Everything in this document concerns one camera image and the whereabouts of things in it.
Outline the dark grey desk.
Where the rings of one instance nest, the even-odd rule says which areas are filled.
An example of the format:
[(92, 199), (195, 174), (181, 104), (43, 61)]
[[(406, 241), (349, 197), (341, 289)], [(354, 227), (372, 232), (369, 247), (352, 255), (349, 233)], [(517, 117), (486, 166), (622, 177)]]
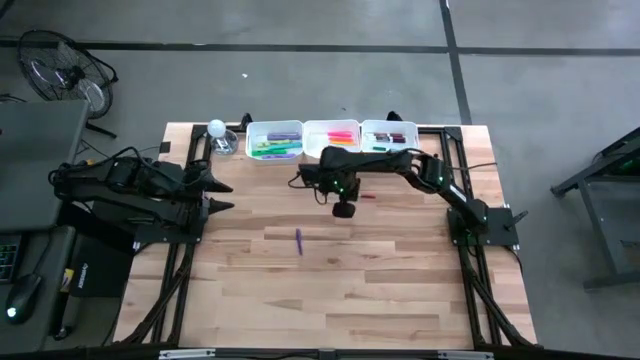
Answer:
[(0, 283), (0, 355), (37, 352), (44, 348), (61, 317), (63, 296), (59, 289), (75, 237), (75, 231), (69, 227), (29, 235), (15, 279), (34, 272), (42, 280), (34, 296), (33, 312), (24, 323), (17, 325), (9, 323), (6, 312), (6, 300), (17, 281)]

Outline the grey metal cart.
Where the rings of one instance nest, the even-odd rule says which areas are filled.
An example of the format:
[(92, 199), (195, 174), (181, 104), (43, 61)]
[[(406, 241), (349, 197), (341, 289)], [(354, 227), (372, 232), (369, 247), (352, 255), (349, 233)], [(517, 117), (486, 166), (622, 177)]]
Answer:
[(640, 127), (598, 152), (591, 164), (550, 188), (577, 190), (601, 244), (609, 274), (585, 290), (640, 283)]

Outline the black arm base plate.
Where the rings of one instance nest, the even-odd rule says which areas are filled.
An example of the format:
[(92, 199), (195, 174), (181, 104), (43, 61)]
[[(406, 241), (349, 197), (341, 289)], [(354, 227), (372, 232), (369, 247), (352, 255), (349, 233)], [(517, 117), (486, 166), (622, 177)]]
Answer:
[(463, 215), (450, 208), (447, 223), (451, 242), (456, 246), (518, 245), (517, 218), (509, 208), (489, 207), (480, 217)]
[(129, 219), (135, 226), (134, 240), (140, 243), (198, 244), (202, 240), (208, 210), (199, 206), (178, 206), (164, 215)]

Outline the black computer mouse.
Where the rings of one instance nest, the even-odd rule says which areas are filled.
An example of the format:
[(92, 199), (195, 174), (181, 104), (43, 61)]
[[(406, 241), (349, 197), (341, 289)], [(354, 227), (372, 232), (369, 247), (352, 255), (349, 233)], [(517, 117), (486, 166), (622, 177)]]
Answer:
[(20, 277), (5, 301), (6, 320), (12, 325), (26, 322), (34, 312), (42, 277), (30, 273)]

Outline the black crossbeam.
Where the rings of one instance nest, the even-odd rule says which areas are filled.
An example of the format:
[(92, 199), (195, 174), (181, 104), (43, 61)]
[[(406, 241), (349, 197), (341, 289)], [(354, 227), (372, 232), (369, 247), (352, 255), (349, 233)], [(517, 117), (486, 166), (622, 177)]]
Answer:
[[(393, 349), (284, 349), (284, 348), (213, 348), (216, 358), (210, 360), (438, 360), (442, 350)], [(0, 355), (0, 360), (158, 360), (159, 352), (181, 348), (170, 343), (124, 344), (104, 347), (79, 347), (64, 350)], [(640, 360), (539, 347), (482, 346), (477, 350), (494, 354), (495, 360)]]

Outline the black box with white print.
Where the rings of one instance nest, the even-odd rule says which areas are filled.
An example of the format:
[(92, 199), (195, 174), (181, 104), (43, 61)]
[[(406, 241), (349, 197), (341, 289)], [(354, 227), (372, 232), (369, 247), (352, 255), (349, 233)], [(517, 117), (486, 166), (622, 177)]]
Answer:
[(131, 243), (113, 245), (81, 236), (72, 259), (70, 294), (77, 298), (121, 297), (133, 257)]

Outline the grey computer monitor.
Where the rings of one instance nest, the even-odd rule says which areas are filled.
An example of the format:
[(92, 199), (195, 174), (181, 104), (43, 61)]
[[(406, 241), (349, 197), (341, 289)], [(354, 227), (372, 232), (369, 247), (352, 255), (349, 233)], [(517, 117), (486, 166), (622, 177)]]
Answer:
[(87, 119), (81, 100), (0, 104), (0, 233), (55, 224), (49, 172), (74, 160)]

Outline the black floor fan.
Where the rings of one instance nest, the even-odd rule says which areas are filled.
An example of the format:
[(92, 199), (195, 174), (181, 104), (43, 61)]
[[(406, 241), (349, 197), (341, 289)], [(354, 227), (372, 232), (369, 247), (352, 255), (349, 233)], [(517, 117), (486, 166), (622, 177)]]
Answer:
[(111, 65), (68, 36), (42, 29), (20, 36), (17, 61), (22, 75), (43, 100), (83, 100), (88, 105), (85, 128), (111, 139), (117, 137), (93, 124), (114, 102), (113, 86), (119, 77)]

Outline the silver bracket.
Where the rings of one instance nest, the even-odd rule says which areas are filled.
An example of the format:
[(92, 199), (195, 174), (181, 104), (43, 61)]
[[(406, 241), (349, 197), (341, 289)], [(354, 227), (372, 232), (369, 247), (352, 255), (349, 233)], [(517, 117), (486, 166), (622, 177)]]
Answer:
[(494, 354), (482, 351), (442, 350), (437, 354), (438, 360), (495, 360)]
[(158, 360), (210, 360), (216, 358), (213, 348), (169, 349), (159, 352)]

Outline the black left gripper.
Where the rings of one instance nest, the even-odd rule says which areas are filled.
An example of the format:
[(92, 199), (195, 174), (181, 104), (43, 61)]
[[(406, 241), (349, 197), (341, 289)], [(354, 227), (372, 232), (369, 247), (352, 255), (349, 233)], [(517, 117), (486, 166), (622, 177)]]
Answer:
[(183, 206), (182, 223), (180, 228), (203, 228), (207, 221), (205, 208), (209, 215), (229, 210), (234, 207), (233, 203), (207, 199), (205, 208), (203, 207), (204, 192), (231, 193), (234, 189), (217, 180), (212, 173), (208, 172), (207, 162), (189, 162), (184, 169), (182, 178)]

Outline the white plastic bin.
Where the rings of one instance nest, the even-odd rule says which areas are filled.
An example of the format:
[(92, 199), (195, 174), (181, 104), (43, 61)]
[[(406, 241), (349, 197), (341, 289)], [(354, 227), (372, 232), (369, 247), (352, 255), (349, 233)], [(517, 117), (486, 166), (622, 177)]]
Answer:
[(303, 148), (287, 149), (287, 153), (296, 154), (297, 157), (292, 159), (275, 159), (275, 160), (261, 160), (259, 157), (251, 155), (253, 150), (269, 149), (258, 148), (256, 144), (259, 142), (268, 141), (267, 135), (269, 133), (291, 133), (297, 132), (302, 136), (303, 123), (299, 120), (279, 120), (279, 121), (262, 121), (251, 123), (246, 130), (245, 152), (246, 155), (253, 159), (260, 165), (275, 165), (275, 164), (291, 164), (301, 159), (303, 154)]
[[(353, 133), (354, 146), (329, 144), (328, 132), (348, 131)], [(326, 147), (339, 147), (349, 152), (361, 150), (360, 124), (356, 120), (309, 120), (303, 126), (303, 152), (310, 157), (320, 158)]]
[[(404, 149), (418, 149), (419, 133), (415, 123), (404, 121), (387, 121), (387, 120), (365, 120), (361, 123), (361, 151), (366, 153), (383, 153), (372, 150), (373, 146), (385, 147), (385, 152), (397, 152)], [(375, 143), (372, 140), (376, 138), (372, 133), (402, 133), (405, 135), (406, 143)]]

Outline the backlit keyboard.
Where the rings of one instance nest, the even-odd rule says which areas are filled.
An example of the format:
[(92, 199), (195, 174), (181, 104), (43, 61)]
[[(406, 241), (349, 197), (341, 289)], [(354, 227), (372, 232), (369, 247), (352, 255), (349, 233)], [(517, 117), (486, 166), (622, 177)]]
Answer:
[(21, 255), (20, 234), (0, 234), (0, 285), (11, 283)]

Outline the black yellow hand tool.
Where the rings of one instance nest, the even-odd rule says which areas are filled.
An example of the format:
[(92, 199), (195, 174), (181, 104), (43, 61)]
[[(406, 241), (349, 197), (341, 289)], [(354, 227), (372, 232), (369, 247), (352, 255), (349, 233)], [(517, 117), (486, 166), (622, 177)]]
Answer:
[(56, 293), (49, 329), (49, 335), (55, 341), (61, 341), (68, 337), (75, 326), (77, 305), (70, 296), (73, 276), (74, 271), (66, 268), (63, 272), (61, 285)]

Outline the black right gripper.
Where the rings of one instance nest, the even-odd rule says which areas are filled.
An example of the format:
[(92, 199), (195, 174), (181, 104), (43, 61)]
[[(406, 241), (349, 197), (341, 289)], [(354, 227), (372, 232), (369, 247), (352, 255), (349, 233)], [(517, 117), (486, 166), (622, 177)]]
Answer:
[(331, 170), (315, 164), (299, 166), (299, 175), (305, 186), (310, 186), (323, 196), (335, 194), (338, 201), (333, 205), (332, 215), (349, 219), (355, 214), (354, 202), (358, 200), (360, 179), (353, 171)]

